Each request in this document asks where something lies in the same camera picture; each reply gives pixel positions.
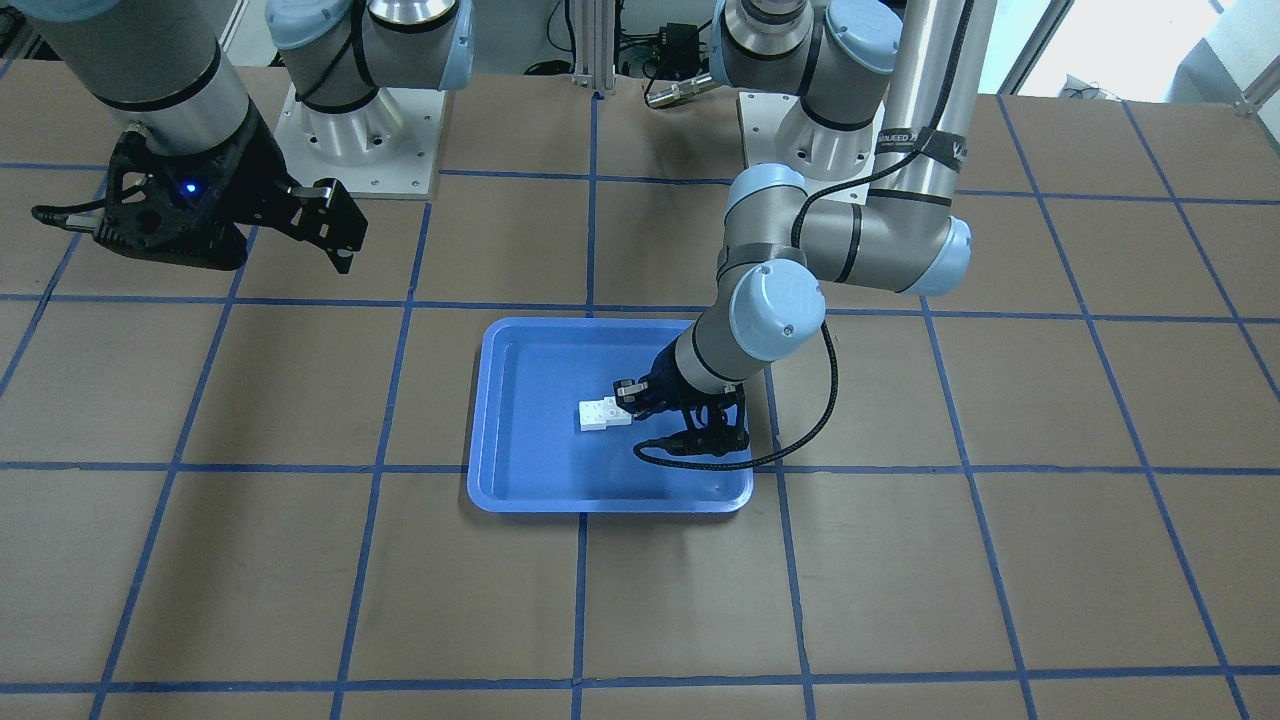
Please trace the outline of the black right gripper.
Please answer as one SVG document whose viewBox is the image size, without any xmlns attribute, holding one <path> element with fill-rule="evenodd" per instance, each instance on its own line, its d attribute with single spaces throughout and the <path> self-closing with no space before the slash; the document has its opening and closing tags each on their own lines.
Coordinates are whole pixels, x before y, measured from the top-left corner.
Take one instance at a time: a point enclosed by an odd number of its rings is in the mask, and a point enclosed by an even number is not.
<svg viewBox="0 0 1280 720">
<path fill-rule="evenodd" d="M 369 220 L 339 179 L 306 187 L 257 110 L 223 142 L 165 156 L 150 128 L 131 122 L 111 151 L 102 197 L 68 206 L 36 205 L 45 225 L 91 234 L 124 258 L 233 272 L 247 260 L 242 225 L 269 227 L 321 249 L 349 274 Z"/>
</svg>

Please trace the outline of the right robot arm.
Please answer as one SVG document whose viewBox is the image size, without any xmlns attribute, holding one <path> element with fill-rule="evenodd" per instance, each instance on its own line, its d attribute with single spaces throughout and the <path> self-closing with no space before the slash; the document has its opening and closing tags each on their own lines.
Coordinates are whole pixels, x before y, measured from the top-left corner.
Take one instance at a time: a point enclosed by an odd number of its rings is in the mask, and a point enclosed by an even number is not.
<svg viewBox="0 0 1280 720">
<path fill-rule="evenodd" d="M 244 228 L 269 227 L 349 272 L 369 223 L 332 177 L 297 181 L 202 13 L 188 1 L 19 1 L 79 82 L 124 127 L 102 197 L 38 205 L 45 225 L 88 232 L 124 258 L 242 268 Z M 265 19 L 305 138 L 352 165 L 402 143 L 396 88 L 466 87 L 470 1 L 270 1 Z"/>
</svg>

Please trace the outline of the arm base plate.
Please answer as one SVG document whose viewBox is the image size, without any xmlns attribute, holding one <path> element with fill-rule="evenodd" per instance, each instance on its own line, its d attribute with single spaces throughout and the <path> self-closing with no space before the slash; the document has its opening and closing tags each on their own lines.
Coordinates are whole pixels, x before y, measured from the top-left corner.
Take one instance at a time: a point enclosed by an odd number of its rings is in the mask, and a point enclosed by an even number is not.
<svg viewBox="0 0 1280 720">
<path fill-rule="evenodd" d="M 874 170 L 874 149 L 883 117 L 884 105 L 879 104 L 870 124 L 837 131 L 818 126 L 792 95 L 739 95 L 746 165 L 791 167 L 805 178 L 809 193 L 867 177 Z"/>
<path fill-rule="evenodd" d="M 451 94 L 380 88 L 364 108 L 320 113 L 289 97 L 273 136 L 303 184 L 339 181 L 355 199 L 429 200 Z"/>
</svg>

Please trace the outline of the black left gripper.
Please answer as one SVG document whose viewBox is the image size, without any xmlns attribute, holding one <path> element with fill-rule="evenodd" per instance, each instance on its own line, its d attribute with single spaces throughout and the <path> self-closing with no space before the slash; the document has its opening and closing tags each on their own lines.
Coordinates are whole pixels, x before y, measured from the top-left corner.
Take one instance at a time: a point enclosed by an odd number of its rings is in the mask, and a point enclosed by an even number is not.
<svg viewBox="0 0 1280 720">
<path fill-rule="evenodd" d="M 744 451 L 750 445 L 745 427 L 746 396 L 741 386 L 707 393 L 685 380 L 676 361 L 673 345 L 663 348 L 640 380 L 622 379 L 613 384 L 614 404 L 632 419 L 648 419 L 659 413 L 677 411 L 685 429 L 640 443 L 640 450 L 659 448 L 669 456 L 724 455 Z"/>
</svg>

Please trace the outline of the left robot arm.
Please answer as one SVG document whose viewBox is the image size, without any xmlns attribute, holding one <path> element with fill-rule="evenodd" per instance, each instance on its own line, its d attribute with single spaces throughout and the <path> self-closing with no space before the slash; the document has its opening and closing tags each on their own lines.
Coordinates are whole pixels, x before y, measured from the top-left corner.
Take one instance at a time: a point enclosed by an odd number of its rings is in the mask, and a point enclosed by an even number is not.
<svg viewBox="0 0 1280 720">
<path fill-rule="evenodd" d="M 634 455 L 662 468 L 728 471 L 745 450 L 745 383 L 819 336 L 829 393 L 838 360 L 822 282 L 941 296 L 972 259 L 952 211 L 966 161 L 993 1 L 721 1 L 710 20 L 714 82 L 787 94 L 806 122 L 804 159 L 760 163 L 733 181 L 716 301 L 614 383 L 635 421 L 678 413 L 684 429 Z"/>
</svg>

